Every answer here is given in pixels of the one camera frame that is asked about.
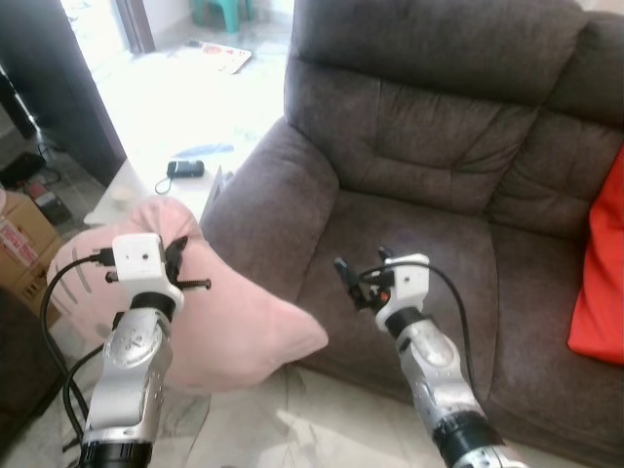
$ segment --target robotic arm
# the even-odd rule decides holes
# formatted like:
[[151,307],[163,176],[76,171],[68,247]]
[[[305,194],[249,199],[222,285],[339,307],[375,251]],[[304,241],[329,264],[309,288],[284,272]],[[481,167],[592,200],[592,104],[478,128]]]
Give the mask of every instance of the robotic arm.
[[184,304],[181,290],[210,288],[210,280],[178,282],[186,238],[165,253],[157,234],[113,241],[115,274],[131,301],[103,347],[103,372],[91,400],[81,467],[144,468],[158,434],[163,382],[173,358],[171,321]]
[[[121,282],[131,306],[118,314],[118,325],[103,346],[103,372],[86,422],[81,467],[145,468],[150,462],[163,382],[173,358],[171,321],[183,306],[181,291],[211,286],[210,280],[177,280],[185,245],[182,238],[164,252],[156,234],[119,236],[113,242],[116,273],[107,281]],[[414,406],[447,467],[528,468],[489,425],[461,375],[457,347],[423,312],[429,270],[438,270],[421,254],[393,258],[380,249],[380,256],[384,264],[362,275],[341,258],[335,267],[357,308],[371,309],[379,329],[396,340]],[[368,296],[362,283],[370,286]]]
[[[396,340],[414,406],[447,467],[528,468],[489,425],[462,377],[457,347],[424,313],[429,271],[437,269],[422,254],[379,254],[383,266],[362,275],[342,258],[334,265],[356,307],[372,310],[377,327]],[[370,298],[361,283],[370,286]]]

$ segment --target sofa cushion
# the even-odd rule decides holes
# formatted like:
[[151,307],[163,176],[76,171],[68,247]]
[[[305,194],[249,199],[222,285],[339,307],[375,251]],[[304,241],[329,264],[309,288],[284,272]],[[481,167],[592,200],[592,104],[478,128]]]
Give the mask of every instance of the sofa cushion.
[[289,123],[342,187],[463,215],[486,207],[537,114],[297,58],[287,79]]
[[545,106],[621,129],[624,124],[622,16],[604,12],[586,15],[589,22],[579,34],[574,55]]
[[[357,314],[333,260],[343,256],[358,270],[379,264],[381,245],[395,254],[422,253],[455,282],[468,312],[476,379],[489,389],[497,328],[496,270],[488,224],[475,218],[370,195],[340,191],[308,267],[297,304],[330,336],[328,347],[304,364],[381,393],[410,401],[394,342],[370,314]],[[462,349],[457,307],[432,274],[425,311]]]
[[487,213],[500,224],[585,239],[589,207],[623,142],[621,130],[542,111]]
[[[590,446],[616,466],[624,456],[624,370],[566,344],[582,248],[495,225],[492,240],[500,304],[488,402],[493,422],[548,450],[568,446],[569,455],[578,455],[579,447]],[[545,435],[535,437],[531,428]]]
[[536,105],[586,22],[571,0],[297,0],[292,54],[441,93]]

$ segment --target black wire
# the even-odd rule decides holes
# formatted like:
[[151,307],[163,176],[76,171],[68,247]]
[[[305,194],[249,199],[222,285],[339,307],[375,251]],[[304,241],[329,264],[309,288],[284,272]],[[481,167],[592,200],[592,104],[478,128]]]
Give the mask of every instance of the black wire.
[[[49,153],[50,152],[50,148],[48,147],[48,145],[46,143],[39,143],[39,144],[37,144],[37,151],[39,151],[39,156],[41,156],[43,159],[46,159],[44,157],[44,154]],[[62,177],[60,176],[60,172],[57,171],[56,169],[52,169],[52,168],[48,167],[48,160],[46,160],[46,167],[44,169],[46,171],[48,171],[49,173],[52,173],[55,176],[57,176],[57,178],[55,178],[52,181],[46,180],[46,185],[53,185],[55,183],[60,182],[60,180],[62,179]]]
[[[61,270],[55,275],[55,277],[52,279],[52,281],[46,288],[46,291],[43,294],[43,299],[41,300],[41,309],[39,310],[39,318],[41,321],[41,332],[43,334],[43,339],[46,343],[48,351],[50,351],[53,361],[55,362],[55,364],[57,365],[57,368],[63,374],[65,379],[69,377],[69,370],[67,369],[67,366],[65,365],[65,361],[62,357],[62,354],[60,353],[59,347],[57,346],[54,339],[50,335],[50,330],[48,330],[48,307],[50,305],[50,298],[52,297],[52,292],[55,286],[57,285],[57,283],[60,281],[60,279],[65,273],[67,273],[69,270],[71,270],[72,268],[82,263],[98,261],[98,259],[99,259],[99,255],[93,254],[85,258],[80,258],[78,260],[72,261],[68,265],[65,265],[64,267],[62,267]],[[76,385],[76,382],[73,381],[73,379],[70,379],[69,386],[71,387],[71,391],[73,392],[74,397],[78,401],[78,406],[80,407],[80,411],[82,412],[83,417],[87,419],[87,415],[89,414],[89,407],[87,407],[87,402],[85,402],[85,398],[83,397],[82,393],[80,392],[80,389]],[[75,418],[75,416],[73,420],[70,417],[69,422],[71,422],[71,425],[74,431],[76,432],[76,434],[82,433],[82,428],[80,427],[80,423]]]
[[54,185],[55,183],[59,183],[60,180],[62,179],[62,177],[60,176],[60,172],[57,171],[56,169],[45,167],[44,170],[56,176],[56,178],[53,180],[46,179],[46,185]]
[[[65,412],[67,413],[67,417],[69,418],[70,421],[71,420],[77,421],[77,418],[76,418],[76,413],[74,412],[74,408],[72,407],[71,402],[69,400],[69,386],[71,385],[72,382],[74,382],[74,375],[76,374],[76,372],[80,368],[82,368],[85,364],[87,364],[87,362],[90,359],[92,359],[94,356],[99,354],[102,349],[103,349],[103,345],[98,346],[91,353],[82,357],[76,364],[74,364],[74,366],[69,371],[69,375],[65,379],[65,383],[63,383],[62,385],[62,403],[65,406]],[[82,430],[76,432],[76,438],[78,439],[78,441],[82,440],[82,436],[83,436]]]
[[468,381],[470,382],[470,386],[472,391],[475,393],[477,397],[477,385],[475,384],[475,372],[474,366],[472,362],[472,352],[470,346],[470,333],[468,330],[468,318],[466,316],[466,308],[464,307],[464,302],[461,300],[461,295],[457,291],[457,288],[447,276],[447,274],[442,271],[440,268],[430,265],[429,263],[422,263],[420,261],[397,261],[396,263],[388,263],[383,266],[378,266],[371,270],[367,270],[364,273],[360,274],[360,281],[362,283],[368,283],[368,278],[371,277],[373,273],[381,273],[386,270],[391,270],[397,266],[421,266],[423,268],[427,268],[434,273],[436,273],[448,286],[450,292],[455,298],[455,302],[457,303],[457,308],[459,309],[459,320],[461,321],[461,331],[464,335],[464,353],[466,354],[466,369],[468,370]]
[[76,447],[77,445],[80,444],[80,439],[78,439],[78,436],[74,437],[70,442],[68,442],[67,444],[65,444],[64,446],[62,446],[62,452],[65,453],[66,451],[68,451],[69,449]]
[[[163,183],[165,180],[169,181],[169,185],[167,186],[167,190],[163,190],[160,191],[158,190],[158,186]],[[156,185],[154,185],[154,191],[159,194],[159,195],[165,195],[166,193],[168,193],[170,190],[172,189],[172,179],[170,177],[165,177],[163,178],[160,182],[156,182]]]

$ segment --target red cushion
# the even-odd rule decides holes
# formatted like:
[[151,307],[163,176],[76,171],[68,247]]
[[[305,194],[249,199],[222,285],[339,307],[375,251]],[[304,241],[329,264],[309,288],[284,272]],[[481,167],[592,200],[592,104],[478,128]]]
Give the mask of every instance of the red cushion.
[[567,342],[572,351],[624,364],[624,148],[589,213],[583,287]]

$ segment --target doorway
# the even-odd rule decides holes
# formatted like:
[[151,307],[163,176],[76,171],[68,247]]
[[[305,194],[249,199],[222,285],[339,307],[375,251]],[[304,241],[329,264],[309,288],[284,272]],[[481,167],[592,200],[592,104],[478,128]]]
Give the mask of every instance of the doorway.
[[92,72],[129,51],[114,0],[60,0],[60,3]]

